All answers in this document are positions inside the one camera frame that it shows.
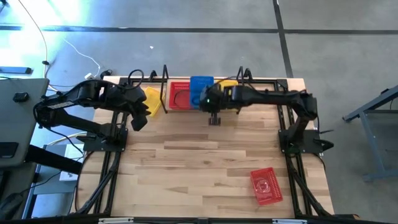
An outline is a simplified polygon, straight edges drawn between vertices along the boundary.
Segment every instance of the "black clamp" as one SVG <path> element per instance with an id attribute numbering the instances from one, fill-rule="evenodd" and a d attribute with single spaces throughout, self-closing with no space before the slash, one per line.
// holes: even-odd
<path id="1" fill-rule="evenodd" d="M 284 89 L 284 92 L 288 90 L 288 84 L 286 79 L 277 79 L 276 80 L 278 87 L 282 87 Z"/>
<path id="2" fill-rule="evenodd" d="M 150 75 L 149 75 L 148 80 L 149 80 L 150 82 L 152 82 L 153 79 L 154 79 L 154 77 L 156 77 L 156 76 L 157 76 L 156 71 L 155 71 L 155 70 L 152 70 L 151 73 L 150 73 Z"/>
<path id="3" fill-rule="evenodd" d="M 217 117 L 217 113 L 211 113 L 211 117 L 209 118 L 209 125 L 221 125 L 221 118 Z"/>
<path id="4" fill-rule="evenodd" d="M 250 68 L 245 69 L 243 78 L 248 78 L 249 81 L 253 81 L 253 76 L 251 75 Z"/>

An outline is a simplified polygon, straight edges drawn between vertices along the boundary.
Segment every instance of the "wooden table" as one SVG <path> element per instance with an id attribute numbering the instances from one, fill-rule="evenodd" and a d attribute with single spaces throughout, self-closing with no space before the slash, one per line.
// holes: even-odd
<path id="1" fill-rule="evenodd" d="M 118 83 L 119 78 L 105 79 Z M 305 89 L 303 79 L 287 80 L 289 90 Z M 147 86 L 160 89 L 159 83 L 141 85 L 142 89 Z M 265 84 L 255 87 L 273 89 Z M 239 115 L 225 111 L 220 116 L 221 126 L 208 126 L 208 113 L 165 114 L 160 107 L 139 132 L 134 132 L 128 121 L 129 137 L 119 166 L 112 216 L 294 217 L 285 158 L 277 137 L 276 106 L 252 105 Z M 96 110 L 94 121 L 109 123 L 111 117 L 111 111 Z M 103 152 L 95 152 L 84 166 L 78 186 L 79 207 L 98 185 L 103 157 Z M 319 158 L 304 154 L 303 164 L 309 189 L 333 213 Z M 249 172 L 265 167 L 274 168 L 284 199 L 260 207 Z M 297 193 L 304 212 L 301 190 Z"/>

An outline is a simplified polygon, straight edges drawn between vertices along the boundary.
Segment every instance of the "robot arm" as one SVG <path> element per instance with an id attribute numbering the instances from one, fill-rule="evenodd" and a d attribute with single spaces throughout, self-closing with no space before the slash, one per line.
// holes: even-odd
<path id="1" fill-rule="evenodd" d="M 286 105 L 290 106 L 298 118 L 288 130 L 281 130 L 284 141 L 293 144 L 295 150 L 304 150 L 302 145 L 306 140 L 304 132 L 310 133 L 311 138 L 320 141 L 316 137 L 316 131 L 305 130 L 309 121 L 317 118 L 317 99 L 306 91 L 258 91 L 248 86 L 227 86 L 224 91 L 218 85 L 203 89 L 200 95 L 200 108 L 202 111 L 216 114 L 224 109 L 241 109 L 252 104 Z M 313 152 L 321 153 L 332 147 L 330 142 L 322 141 L 322 148 L 315 147 Z"/>
<path id="2" fill-rule="evenodd" d="M 118 137 L 118 127 L 69 115 L 64 108 L 79 105 L 128 113 L 133 117 L 133 130 L 139 131 L 147 123 L 146 115 L 150 114 L 143 103 L 145 100 L 146 96 L 139 86 L 128 87 L 102 80 L 87 80 L 77 84 L 70 91 L 59 91 L 52 96 L 44 96 L 43 100 L 35 105 L 34 116 L 45 128 L 64 125 L 94 133 L 111 141 Z"/>

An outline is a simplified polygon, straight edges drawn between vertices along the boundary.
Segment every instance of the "gray floor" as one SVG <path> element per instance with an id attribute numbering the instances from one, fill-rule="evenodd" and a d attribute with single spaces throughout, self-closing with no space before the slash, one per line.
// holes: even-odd
<path id="1" fill-rule="evenodd" d="M 277 28 L 272 0 L 23 2 L 42 25 Z M 285 29 L 398 29 L 398 1 L 279 0 L 279 4 Z M 0 13 L 1 23 L 31 24 L 17 1 L 10 5 Z M 135 68 L 146 74 L 153 69 L 160 72 L 166 63 L 170 75 L 231 76 L 242 65 L 256 77 L 286 76 L 278 34 L 45 32 L 45 37 L 53 64 L 48 76 L 59 85 L 73 85 L 88 72 L 96 73 L 96 65 L 61 37 L 94 57 L 102 70 L 113 69 L 115 75 L 126 75 Z M 308 90 L 318 98 L 321 129 L 335 130 L 324 135 L 335 143 L 325 153 L 335 212 L 396 223 L 398 179 L 363 182 L 362 175 L 375 169 L 368 142 L 358 120 L 345 124 L 341 117 L 398 84 L 398 35 L 287 35 L 286 39 L 294 77 L 304 78 Z M 2 57 L 3 65 L 30 66 L 32 77 L 42 76 L 44 45 L 33 27 L 0 31 L 0 55 L 7 55 Z M 398 102 L 392 107 L 398 109 Z M 90 109 L 71 109 L 72 114 L 85 118 L 93 115 Z M 41 146 L 57 138 L 36 130 L 32 142 Z M 389 157 L 396 158 L 398 153 Z M 48 212 L 61 197 L 39 198 L 41 205 L 34 216 L 67 212 Z"/>

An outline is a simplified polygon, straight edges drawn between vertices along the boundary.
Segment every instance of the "red crate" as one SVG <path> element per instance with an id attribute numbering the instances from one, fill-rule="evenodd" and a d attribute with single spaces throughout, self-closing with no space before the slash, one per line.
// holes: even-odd
<path id="1" fill-rule="evenodd" d="M 259 205 L 268 205 L 283 200 L 272 167 L 252 171 L 250 172 L 250 176 Z"/>
<path id="2" fill-rule="evenodd" d="M 189 101 L 189 82 L 171 82 L 169 107 L 173 110 L 191 109 Z"/>

